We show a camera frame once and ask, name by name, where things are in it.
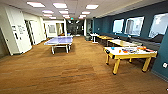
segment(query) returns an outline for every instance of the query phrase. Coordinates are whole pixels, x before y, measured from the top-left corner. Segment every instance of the blue table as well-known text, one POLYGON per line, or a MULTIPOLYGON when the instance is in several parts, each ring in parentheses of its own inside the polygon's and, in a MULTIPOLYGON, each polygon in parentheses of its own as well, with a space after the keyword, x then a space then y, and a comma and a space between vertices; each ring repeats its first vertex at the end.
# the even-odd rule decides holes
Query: blue table
POLYGON ((66 47, 66 51, 68 53, 68 50, 70 50, 70 46, 73 41, 73 36, 58 36, 54 37, 47 42, 44 43, 44 45, 52 45, 52 53, 54 54, 55 47, 66 47))

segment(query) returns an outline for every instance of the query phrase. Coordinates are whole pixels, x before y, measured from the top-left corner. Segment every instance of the ceiling light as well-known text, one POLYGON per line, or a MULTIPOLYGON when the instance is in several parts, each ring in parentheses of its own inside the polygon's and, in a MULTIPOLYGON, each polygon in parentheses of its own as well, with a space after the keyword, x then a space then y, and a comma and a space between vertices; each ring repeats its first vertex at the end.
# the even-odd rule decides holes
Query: ceiling light
POLYGON ((68 20, 68 22, 69 22, 69 23, 71 23, 71 21, 70 21, 70 20, 68 20))
POLYGON ((87 5, 86 9, 96 9, 99 5, 87 5))
POLYGON ((63 17, 69 17, 69 15, 62 15, 63 17))
POLYGON ((64 4, 64 3, 54 3, 53 5, 56 8, 67 8, 66 4, 64 4))
POLYGON ((43 14, 44 16, 51 17, 52 15, 50 14, 43 14))
POLYGON ((56 17, 49 17, 50 19, 56 19, 56 17))
POLYGON ((79 17, 79 19, 83 19, 83 17, 79 17))
POLYGON ((70 17, 65 17, 66 19, 69 19, 70 17))
POLYGON ((90 12, 89 11, 84 11, 84 12, 82 12, 82 14, 90 14, 90 12))
POLYGON ((76 23, 79 23, 79 21, 76 21, 76 23))
POLYGON ((86 17, 86 15, 80 15, 80 17, 86 17))
POLYGON ((61 14, 68 14, 68 11, 59 11, 61 14))
POLYGON ((44 12, 44 13, 54 13, 51 10, 43 10, 42 12, 44 12))
POLYGON ((27 4, 33 6, 33 7, 45 7, 43 4, 38 2, 27 2, 27 4))

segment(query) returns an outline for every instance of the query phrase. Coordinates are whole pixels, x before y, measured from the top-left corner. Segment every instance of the recessed ceiling light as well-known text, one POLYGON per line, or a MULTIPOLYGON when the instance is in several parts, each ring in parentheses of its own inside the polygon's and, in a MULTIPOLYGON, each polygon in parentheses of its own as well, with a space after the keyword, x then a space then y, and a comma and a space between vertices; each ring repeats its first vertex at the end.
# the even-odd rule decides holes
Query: recessed ceiling light
POLYGON ((87 5, 86 9, 96 9, 99 5, 87 5))
POLYGON ((63 17, 69 17, 69 15, 62 15, 63 17))
POLYGON ((56 8, 67 8, 66 4, 64 4, 64 3, 53 3, 53 5, 56 8))
POLYGON ((50 14, 43 14, 44 16, 51 17, 52 15, 50 14))
POLYGON ((86 17, 86 15, 80 15, 80 17, 86 17))
POLYGON ((56 17, 49 17, 50 19, 56 19, 56 17))
POLYGON ((44 13, 54 13, 51 10, 43 10, 42 12, 44 12, 44 13))
POLYGON ((43 4, 38 2, 27 2, 27 4, 33 6, 33 7, 45 7, 43 4))
POLYGON ((59 11, 61 14, 68 14, 68 11, 59 11))
POLYGON ((84 11, 84 12, 82 12, 82 14, 90 14, 90 12, 89 11, 84 11))

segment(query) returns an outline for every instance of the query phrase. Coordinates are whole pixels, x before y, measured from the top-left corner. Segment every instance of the wooden floor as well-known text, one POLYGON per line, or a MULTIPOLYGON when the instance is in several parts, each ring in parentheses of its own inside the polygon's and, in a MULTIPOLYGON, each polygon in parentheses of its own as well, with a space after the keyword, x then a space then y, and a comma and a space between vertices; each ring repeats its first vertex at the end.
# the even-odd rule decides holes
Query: wooden floor
POLYGON ((168 83, 143 64, 122 60, 117 75, 115 60, 106 65, 103 46, 74 37, 70 52, 33 46, 25 54, 0 59, 0 94, 168 94, 168 83))

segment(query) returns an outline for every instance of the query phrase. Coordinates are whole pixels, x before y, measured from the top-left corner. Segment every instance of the door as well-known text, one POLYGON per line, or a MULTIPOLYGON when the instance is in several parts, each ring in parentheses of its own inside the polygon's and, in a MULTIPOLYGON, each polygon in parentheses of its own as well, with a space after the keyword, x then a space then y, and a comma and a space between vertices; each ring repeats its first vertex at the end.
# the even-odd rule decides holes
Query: door
POLYGON ((57 35, 64 33, 64 24, 63 23, 56 23, 57 35))
POLYGON ((17 25, 17 29, 19 45, 21 46, 20 51, 25 53, 32 48, 29 35, 25 25, 17 25))
POLYGON ((40 32, 39 32, 38 23, 36 21, 30 21, 30 24, 31 24, 31 29, 33 32, 35 44, 38 44, 41 42, 41 36, 40 36, 40 32))
POLYGON ((57 29, 56 29, 56 23, 45 23, 46 33, 48 38, 56 37, 57 29))

